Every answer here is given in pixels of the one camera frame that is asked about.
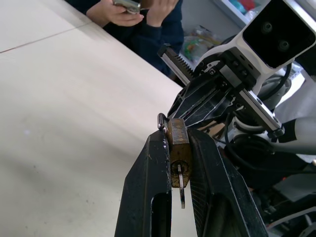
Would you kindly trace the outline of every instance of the sleeve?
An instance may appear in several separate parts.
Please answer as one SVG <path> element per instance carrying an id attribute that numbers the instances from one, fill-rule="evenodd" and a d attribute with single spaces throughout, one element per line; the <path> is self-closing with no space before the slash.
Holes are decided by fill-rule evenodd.
<path id="1" fill-rule="evenodd" d="M 133 51 L 167 76 L 170 75 L 170 69 L 157 53 L 165 43 L 170 44 L 176 53 L 180 52 L 184 41 L 181 5 L 182 0 L 177 3 L 159 28 L 143 22 L 139 33 L 131 40 Z"/>
<path id="2" fill-rule="evenodd" d="M 90 8 L 92 8 L 95 4 L 97 4 L 100 0 L 65 0 L 65 1 L 85 15 L 87 11 Z"/>

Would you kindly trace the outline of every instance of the table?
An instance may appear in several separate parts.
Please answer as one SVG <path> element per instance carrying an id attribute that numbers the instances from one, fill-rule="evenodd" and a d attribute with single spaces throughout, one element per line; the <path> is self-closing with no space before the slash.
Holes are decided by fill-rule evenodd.
<path id="1" fill-rule="evenodd" d="M 125 176 L 181 88 L 61 0 L 0 11 L 0 236 L 114 236 Z M 173 237 L 196 236 L 186 192 Z"/>

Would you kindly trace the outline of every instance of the robotic hand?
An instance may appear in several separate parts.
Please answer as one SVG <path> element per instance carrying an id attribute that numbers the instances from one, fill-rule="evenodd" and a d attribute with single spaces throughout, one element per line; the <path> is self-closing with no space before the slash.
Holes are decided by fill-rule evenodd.
<path id="1" fill-rule="evenodd" d="M 186 86 L 168 115 L 158 115 L 159 130 L 149 136 L 125 179 L 115 236 L 170 236 L 171 187 L 180 188 L 184 208 L 190 180 L 198 237 L 267 237 L 245 176 L 238 172 L 242 169 L 235 166 L 287 175 L 314 172 L 255 167 L 233 149 L 228 126 L 233 122 L 239 137 L 269 148 L 277 140 L 288 142 L 285 134 L 302 127 L 301 121 L 283 126 L 257 94 L 266 79 L 315 44 L 315 21 L 295 1 L 273 0 L 228 44 L 202 56 L 194 72 L 164 46 L 158 54 Z M 225 154 L 233 158 L 197 130 L 212 121 L 225 121 Z M 293 142 L 309 138 L 297 135 Z M 316 154 L 315 146 L 302 143 L 293 152 L 308 147 L 308 153 Z"/>

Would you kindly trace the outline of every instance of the camera lens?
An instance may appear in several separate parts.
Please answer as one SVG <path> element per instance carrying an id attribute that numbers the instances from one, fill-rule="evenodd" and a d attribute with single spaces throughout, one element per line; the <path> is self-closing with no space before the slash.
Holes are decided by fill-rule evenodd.
<path id="1" fill-rule="evenodd" d="M 281 52 L 286 52 L 288 51 L 289 48 L 290 48 L 290 44 L 289 42 L 285 40 L 280 40 L 280 42 L 278 43 L 278 50 Z"/>
<path id="2" fill-rule="evenodd" d="M 263 23 L 262 27 L 261 27 L 261 32 L 266 35 L 268 33 L 270 33 L 272 31 L 272 25 L 270 22 L 265 22 Z"/>

